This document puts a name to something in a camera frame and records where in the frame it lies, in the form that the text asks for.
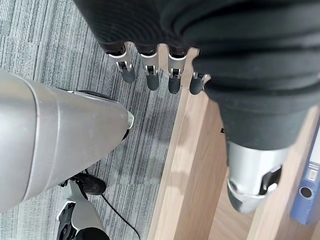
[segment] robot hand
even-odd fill
[[[279,184],[306,113],[320,102],[320,1],[73,1],[128,83],[134,70],[126,41],[141,54],[151,90],[159,85],[157,45],[167,44],[173,94],[188,48],[199,49],[190,91],[204,88],[219,104],[232,205],[256,209]]]

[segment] blue binder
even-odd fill
[[[320,220],[320,121],[296,193],[290,216],[303,225]]]

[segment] striped carpet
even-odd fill
[[[146,240],[180,96],[169,93],[163,71],[159,90],[149,91],[133,46],[130,52],[137,78],[131,85],[71,0],[0,1],[0,68],[56,87],[103,93],[134,114],[128,138],[89,171],[106,181],[106,198]],[[138,239],[100,196],[90,199],[111,240]],[[55,187],[1,213],[0,239],[55,240],[63,203],[62,189]]]

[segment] black cable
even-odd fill
[[[84,170],[86,174],[89,174],[88,169]],[[123,216],[121,216],[121,214],[111,205],[111,203],[107,200],[107,198],[101,194],[101,197],[104,199],[104,201],[106,202],[106,204],[109,205],[109,207],[122,219],[122,221],[124,221],[130,228],[132,228],[132,230],[136,233],[136,235],[138,236],[138,239],[141,240],[140,234],[138,233],[138,231],[135,229],[134,226],[132,226]]]

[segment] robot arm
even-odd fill
[[[106,156],[133,121],[118,102],[0,70],[0,212]]]

